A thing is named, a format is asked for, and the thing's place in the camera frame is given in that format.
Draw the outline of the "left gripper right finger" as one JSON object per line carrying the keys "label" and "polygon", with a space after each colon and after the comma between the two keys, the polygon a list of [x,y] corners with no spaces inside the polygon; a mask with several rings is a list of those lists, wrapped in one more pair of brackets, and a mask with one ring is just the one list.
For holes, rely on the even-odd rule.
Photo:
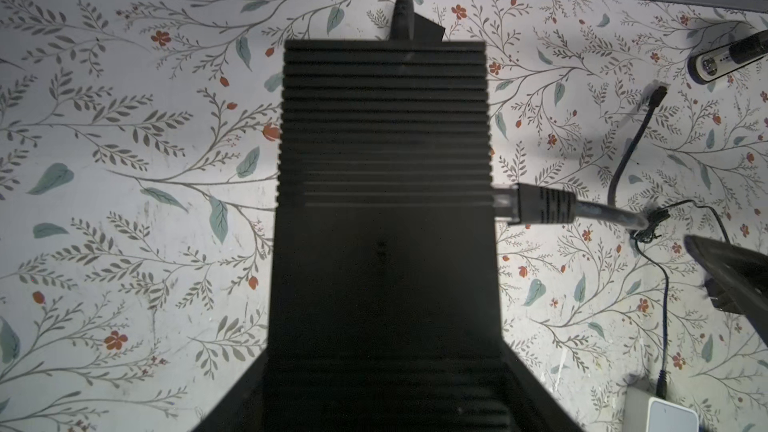
{"label": "left gripper right finger", "polygon": [[505,404],[511,431],[581,432],[582,428],[505,342],[501,345]]}

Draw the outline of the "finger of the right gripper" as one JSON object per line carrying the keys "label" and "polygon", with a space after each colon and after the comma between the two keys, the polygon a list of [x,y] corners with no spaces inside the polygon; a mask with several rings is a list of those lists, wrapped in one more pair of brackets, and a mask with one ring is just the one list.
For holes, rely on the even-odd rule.
{"label": "finger of the right gripper", "polygon": [[712,305],[743,315],[767,342],[767,256],[722,241],[687,235],[684,247],[707,274]]}

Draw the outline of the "small black adapter with cable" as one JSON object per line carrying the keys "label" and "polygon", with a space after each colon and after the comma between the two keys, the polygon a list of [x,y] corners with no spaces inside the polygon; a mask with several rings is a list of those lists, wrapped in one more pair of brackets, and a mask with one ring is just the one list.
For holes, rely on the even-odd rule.
{"label": "small black adapter with cable", "polygon": [[437,43],[443,40],[444,33],[444,27],[415,12],[414,0],[396,0],[390,27],[392,41]]}

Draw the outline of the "white network switch box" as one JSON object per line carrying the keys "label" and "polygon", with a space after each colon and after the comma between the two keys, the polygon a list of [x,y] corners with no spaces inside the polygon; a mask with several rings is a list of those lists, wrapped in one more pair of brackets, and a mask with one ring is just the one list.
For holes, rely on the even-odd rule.
{"label": "white network switch box", "polygon": [[698,414],[635,387],[627,389],[623,432],[697,432]]}

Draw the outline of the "black power adapter with cable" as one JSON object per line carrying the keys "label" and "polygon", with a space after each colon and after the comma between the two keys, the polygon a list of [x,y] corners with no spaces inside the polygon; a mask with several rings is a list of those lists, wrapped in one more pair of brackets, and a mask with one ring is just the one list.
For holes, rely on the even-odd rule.
{"label": "black power adapter with cable", "polygon": [[665,221],[671,218],[670,211],[674,208],[682,207],[684,205],[691,205],[696,209],[703,209],[703,210],[709,211],[714,217],[714,220],[720,229],[722,238],[724,239],[725,243],[726,244],[731,243],[731,240],[725,228],[724,222],[721,216],[715,210],[715,208],[710,205],[699,204],[693,199],[678,201],[670,205],[652,210],[651,212],[648,212],[645,216],[646,222],[647,222],[646,227],[642,230],[635,231],[630,234],[631,239],[634,243],[634,246],[637,249],[637,251],[640,253],[640,255],[643,258],[645,258],[649,263],[653,264],[656,268],[658,268],[663,274],[663,295],[662,295],[662,301],[661,301],[661,304],[662,304],[661,365],[660,365],[660,370],[659,370],[659,374],[658,374],[658,378],[655,386],[655,396],[659,399],[666,399],[667,391],[668,391],[668,374],[667,374],[668,346],[669,346],[668,300],[669,300],[669,291],[670,291],[670,276],[668,271],[660,263],[656,262],[654,259],[651,259],[642,250],[640,244],[650,244],[653,240],[657,239],[659,235],[656,233],[656,231],[662,223],[664,223]]}

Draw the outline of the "black network switch box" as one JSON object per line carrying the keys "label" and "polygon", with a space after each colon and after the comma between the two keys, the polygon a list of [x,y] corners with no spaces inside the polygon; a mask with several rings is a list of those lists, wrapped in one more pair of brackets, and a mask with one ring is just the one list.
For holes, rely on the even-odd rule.
{"label": "black network switch box", "polygon": [[264,427],[507,431],[486,56],[292,41]]}

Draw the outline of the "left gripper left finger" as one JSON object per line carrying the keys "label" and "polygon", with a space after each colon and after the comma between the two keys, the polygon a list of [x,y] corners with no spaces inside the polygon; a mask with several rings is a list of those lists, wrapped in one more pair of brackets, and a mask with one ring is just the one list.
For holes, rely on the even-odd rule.
{"label": "left gripper left finger", "polygon": [[223,399],[193,429],[194,432],[253,432],[263,430],[264,350]]}

